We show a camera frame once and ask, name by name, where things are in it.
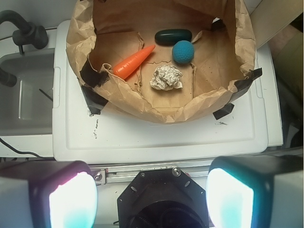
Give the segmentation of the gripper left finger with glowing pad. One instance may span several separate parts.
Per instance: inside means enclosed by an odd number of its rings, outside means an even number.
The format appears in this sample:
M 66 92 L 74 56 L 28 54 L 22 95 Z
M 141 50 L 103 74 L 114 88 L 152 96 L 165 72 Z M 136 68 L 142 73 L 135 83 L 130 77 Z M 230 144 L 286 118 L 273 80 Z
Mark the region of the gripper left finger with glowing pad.
M 2 228 L 91 228 L 97 186 L 83 161 L 7 161 L 0 165 Z

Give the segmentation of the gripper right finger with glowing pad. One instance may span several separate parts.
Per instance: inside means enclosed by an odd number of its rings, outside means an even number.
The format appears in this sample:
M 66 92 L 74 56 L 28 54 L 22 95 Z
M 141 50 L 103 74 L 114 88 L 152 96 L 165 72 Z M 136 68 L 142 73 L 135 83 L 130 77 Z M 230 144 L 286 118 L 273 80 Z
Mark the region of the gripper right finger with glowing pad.
M 206 182 L 217 228 L 302 228 L 304 160 L 296 155 L 220 156 Z

